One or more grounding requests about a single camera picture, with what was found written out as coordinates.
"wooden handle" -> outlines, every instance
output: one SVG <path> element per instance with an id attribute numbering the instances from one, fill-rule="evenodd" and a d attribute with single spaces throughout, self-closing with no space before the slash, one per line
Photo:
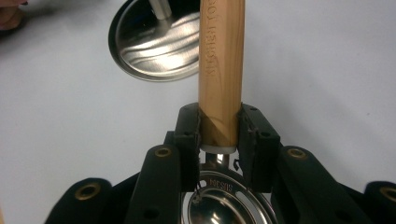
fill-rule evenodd
<path id="1" fill-rule="evenodd" d="M 245 0 L 201 0 L 199 106 L 202 149 L 228 154 L 237 144 Z"/>

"wood grain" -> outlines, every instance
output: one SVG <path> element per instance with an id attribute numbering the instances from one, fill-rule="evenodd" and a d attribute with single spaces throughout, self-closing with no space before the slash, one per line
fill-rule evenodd
<path id="1" fill-rule="evenodd" d="M 199 53 L 199 106 L 205 147 L 237 144 L 237 113 L 245 32 L 245 0 L 202 0 Z"/>

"table top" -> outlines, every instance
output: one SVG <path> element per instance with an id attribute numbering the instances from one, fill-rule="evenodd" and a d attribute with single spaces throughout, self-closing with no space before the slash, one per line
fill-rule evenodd
<path id="1" fill-rule="evenodd" d="M 32 0 L 0 38 L 0 207 L 5 223 L 43 223 L 74 183 L 113 185 L 197 102 L 198 76 L 147 82 L 107 45 L 123 1 Z M 394 1 L 249 0 L 242 99 L 284 145 L 313 152 L 362 191 L 396 182 Z"/>

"brass screw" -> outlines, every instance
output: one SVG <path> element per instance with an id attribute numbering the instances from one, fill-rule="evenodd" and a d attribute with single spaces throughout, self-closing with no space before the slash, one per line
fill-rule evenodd
<path id="1" fill-rule="evenodd" d="M 298 149 L 298 148 L 290 148 L 288 150 L 288 154 L 289 154 L 289 156 L 291 156 L 291 157 L 293 157 L 294 159 L 297 159 L 297 160 L 306 160 L 308 158 L 306 153 L 303 152 L 302 150 Z"/>
<path id="2" fill-rule="evenodd" d="M 172 154 L 172 151 L 171 151 L 171 149 L 169 149 L 169 148 L 167 148 L 167 147 L 162 147 L 162 148 L 159 148 L 159 149 L 157 149 L 157 150 L 155 151 L 155 155 L 156 155 L 157 157 L 167 157 L 167 156 L 169 156 L 170 154 Z"/>
<path id="3" fill-rule="evenodd" d="M 379 189 L 379 192 L 381 192 L 387 199 L 396 203 L 396 189 L 391 187 L 382 187 Z"/>
<path id="4" fill-rule="evenodd" d="M 99 192 L 100 192 L 100 185 L 96 182 L 92 182 L 79 188 L 75 193 L 75 197 L 80 201 L 85 201 L 93 198 Z"/>

